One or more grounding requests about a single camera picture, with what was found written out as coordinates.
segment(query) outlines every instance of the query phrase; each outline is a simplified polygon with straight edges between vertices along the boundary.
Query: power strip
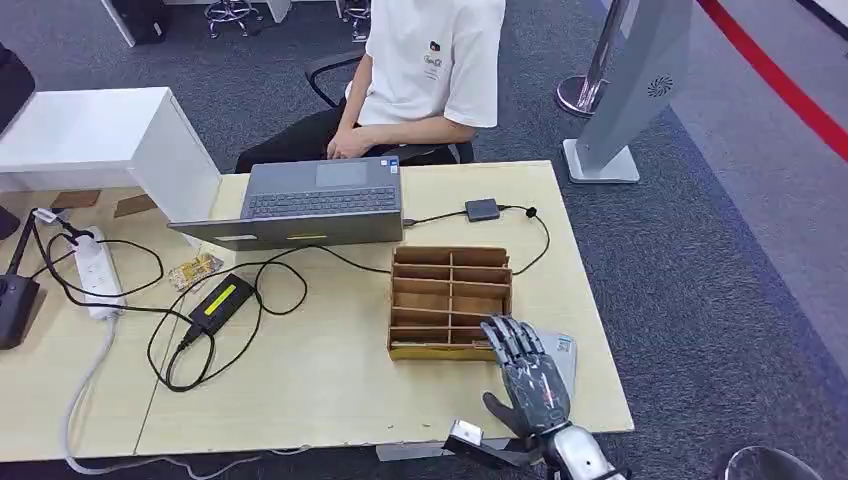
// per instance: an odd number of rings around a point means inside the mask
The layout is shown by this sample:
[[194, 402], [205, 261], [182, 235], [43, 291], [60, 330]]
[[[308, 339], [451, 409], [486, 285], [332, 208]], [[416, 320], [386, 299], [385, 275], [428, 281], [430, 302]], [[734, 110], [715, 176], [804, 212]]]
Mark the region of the power strip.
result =
[[[79, 245], [74, 247], [74, 258], [77, 262], [82, 289], [101, 295], [119, 295], [123, 290], [121, 289], [121, 282], [118, 280], [118, 273], [115, 271], [115, 265], [112, 263], [112, 254], [109, 252], [107, 244], [97, 243], [103, 240], [103, 232], [97, 227], [88, 227], [85, 230], [94, 234], [94, 238], [87, 235], [78, 237]], [[85, 301], [122, 306], [127, 304], [124, 297], [110, 298], [86, 295]], [[118, 316], [123, 312], [123, 310], [111, 307], [88, 307], [88, 311], [91, 317], [97, 320]]]

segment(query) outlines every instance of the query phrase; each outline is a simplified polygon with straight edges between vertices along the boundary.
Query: office chair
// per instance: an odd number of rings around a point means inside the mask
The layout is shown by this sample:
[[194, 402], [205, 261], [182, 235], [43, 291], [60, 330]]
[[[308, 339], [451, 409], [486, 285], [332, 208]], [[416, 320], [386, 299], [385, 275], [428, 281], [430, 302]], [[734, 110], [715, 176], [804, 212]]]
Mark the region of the office chair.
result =
[[262, 15], [250, 3], [250, 0], [218, 0], [209, 5], [204, 12], [206, 20], [209, 21], [209, 37], [218, 38], [217, 24], [231, 22], [236, 22], [241, 27], [241, 36], [249, 37], [250, 30], [247, 29], [242, 20], [250, 16], [251, 13], [256, 13], [256, 20], [262, 21]]
[[[318, 96], [321, 97], [321, 99], [327, 103], [327, 105], [333, 108], [338, 107], [339, 104], [332, 98], [330, 98], [318, 86], [317, 78], [322, 73], [328, 72], [330, 70], [335, 70], [336, 68], [358, 63], [362, 59], [362, 56], [364, 54], [365, 51], [363, 50], [355, 50], [352, 52], [341, 53], [338, 55], [331, 55], [329, 57], [325, 57], [309, 63], [306, 66], [306, 70], [304, 72], [306, 74], [306, 80], [309, 82], [309, 86], [312, 87], [312, 90], [314, 90], [315, 93], [317, 93]], [[384, 155], [395, 155], [400, 159], [401, 164], [403, 164], [404, 160], [409, 160], [413, 157], [427, 155], [441, 148], [449, 148], [449, 146], [450, 145], [447, 144], [403, 145], [401, 147], [397, 147], [393, 150], [386, 152]], [[457, 143], [454, 144], [453, 147], [456, 149], [454, 157], [459, 160], [459, 163], [474, 163], [474, 147], [471, 145], [471, 142]]]
[[353, 43], [365, 43], [371, 30], [371, 0], [347, 0], [342, 9], [342, 20], [353, 20]]

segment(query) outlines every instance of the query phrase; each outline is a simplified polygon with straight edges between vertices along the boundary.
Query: floor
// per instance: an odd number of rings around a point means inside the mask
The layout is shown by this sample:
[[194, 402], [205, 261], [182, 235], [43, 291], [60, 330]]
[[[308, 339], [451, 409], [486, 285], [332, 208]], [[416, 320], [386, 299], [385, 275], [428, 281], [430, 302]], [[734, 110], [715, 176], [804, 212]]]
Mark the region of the floor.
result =
[[[203, 34], [175, 9], [166, 44], [127, 49], [99, 2], [7, 0], [2, 40], [41, 90], [170, 86], [219, 167], [321, 108], [301, 66], [349, 48], [332, 4], [297, 4], [250, 39]], [[558, 144], [584, 121], [553, 86], [584, 72], [602, 0], [509, 2], [500, 125], [483, 161], [554, 161], [636, 424], [600, 439], [636, 478], [707, 478], [750, 444], [788, 450], [824, 478], [848, 468], [848, 164], [771, 92], [698, 7], [688, 89], [631, 142], [643, 181], [568, 182]], [[834, 118], [848, 123], [847, 45], [794, 0], [723, 2]], [[764, 8], [769, 15], [763, 16]], [[341, 91], [343, 75], [331, 79]], [[237, 455], [193, 458], [204, 471]], [[61, 462], [0, 465], [0, 479], [71, 478]], [[369, 449], [313, 451], [230, 478], [537, 478], [453, 458], [378, 464]], [[120, 478], [184, 478], [167, 465]]]

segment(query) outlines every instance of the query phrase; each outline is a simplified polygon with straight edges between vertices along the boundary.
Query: white t-shirt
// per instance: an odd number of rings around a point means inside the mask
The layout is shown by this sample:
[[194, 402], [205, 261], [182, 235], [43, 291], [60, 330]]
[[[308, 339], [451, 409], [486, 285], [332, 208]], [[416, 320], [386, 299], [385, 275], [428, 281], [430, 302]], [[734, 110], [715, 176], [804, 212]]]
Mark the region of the white t-shirt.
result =
[[498, 123], [498, 48], [505, 0], [372, 0], [374, 59], [360, 125], [436, 115]]

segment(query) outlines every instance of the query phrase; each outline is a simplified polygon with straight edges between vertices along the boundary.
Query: black pants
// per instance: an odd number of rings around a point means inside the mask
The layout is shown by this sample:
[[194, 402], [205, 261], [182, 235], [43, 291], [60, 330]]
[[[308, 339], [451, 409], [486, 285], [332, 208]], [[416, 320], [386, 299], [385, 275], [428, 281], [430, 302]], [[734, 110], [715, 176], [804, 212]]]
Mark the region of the black pants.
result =
[[[327, 144], [336, 135], [345, 103], [302, 118], [269, 140], [245, 150], [236, 164], [236, 173], [250, 173], [260, 163], [302, 162], [327, 158]], [[377, 145], [366, 157], [380, 156], [397, 145]], [[403, 161], [403, 166], [441, 165], [456, 163], [451, 151], [445, 147], [427, 155]]]

